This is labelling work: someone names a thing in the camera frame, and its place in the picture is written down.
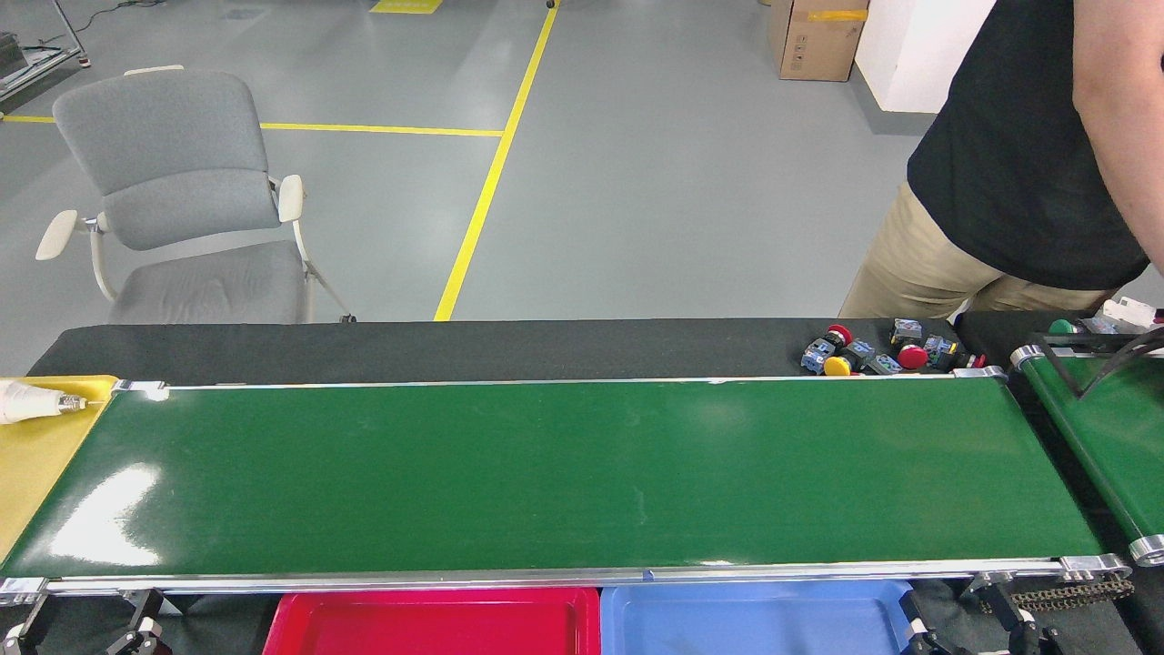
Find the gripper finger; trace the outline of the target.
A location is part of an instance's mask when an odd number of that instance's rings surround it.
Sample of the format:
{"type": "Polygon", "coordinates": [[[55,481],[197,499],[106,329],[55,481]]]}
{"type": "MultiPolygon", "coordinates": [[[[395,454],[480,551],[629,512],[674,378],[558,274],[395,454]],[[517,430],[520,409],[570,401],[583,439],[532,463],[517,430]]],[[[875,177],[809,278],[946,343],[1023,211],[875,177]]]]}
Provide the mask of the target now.
{"type": "Polygon", "coordinates": [[[1013,601],[1003,583],[987,585],[987,606],[1008,634],[1010,654],[1063,654],[1059,632],[1039,629],[1034,617],[1013,601]]]}
{"type": "Polygon", "coordinates": [[[127,629],[121,631],[119,638],[105,647],[105,654],[166,654],[163,631],[156,620],[164,596],[158,589],[130,589],[120,595],[135,612],[127,629]]]}
{"type": "Polygon", "coordinates": [[[8,614],[14,610],[26,612],[20,621],[10,626],[3,625],[3,654],[37,654],[40,645],[47,638],[47,600],[26,607],[3,607],[3,612],[8,614]]]}
{"type": "Polygon", "coordinates": [[[918,596],[915,591],[907,591],[897,601],[908,619],[907,645],[901,654],[951,654],[947,646],[942,643],[939,635],[928,628],[927,622],[920,613],[918,596]]]}

